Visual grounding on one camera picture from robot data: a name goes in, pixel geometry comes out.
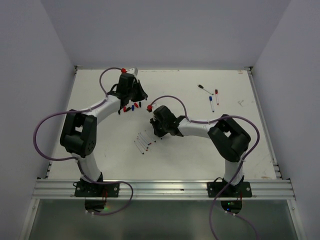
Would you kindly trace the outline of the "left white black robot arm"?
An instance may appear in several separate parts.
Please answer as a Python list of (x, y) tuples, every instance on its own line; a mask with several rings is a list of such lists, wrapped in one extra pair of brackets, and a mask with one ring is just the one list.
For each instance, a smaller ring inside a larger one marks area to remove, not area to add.
[(147, 98), (137, 74), (127, 71), (120, 74), (115, 90), (108, 92), (103, 100), (88, 109), (67, 112), (60, 145), (75, 159), (81, 179), (88, 182), (86, 190), (92, 196), (99, 196), (104, 190), (103, 174), (94, 156), (98, 125), (110, 115), (120, 112), (129, 102)]

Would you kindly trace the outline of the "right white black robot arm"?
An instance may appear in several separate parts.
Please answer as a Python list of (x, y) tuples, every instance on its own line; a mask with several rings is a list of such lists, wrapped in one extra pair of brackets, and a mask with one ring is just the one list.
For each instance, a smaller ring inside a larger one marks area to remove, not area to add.
[(148, 105), (147, 111), (153, 114), (150, 123), (159, 138), (170, 134), (210, 139), (225, 160), (223, 192), (232, 197), (241, 190), (240, 183), (244, 179), (241, 158), (249, 148), (251, 137), (235, 120), (227, 118), (216, 123), (191, 122), (185, 116), (176, 117), (167, 106), (157, 104)]

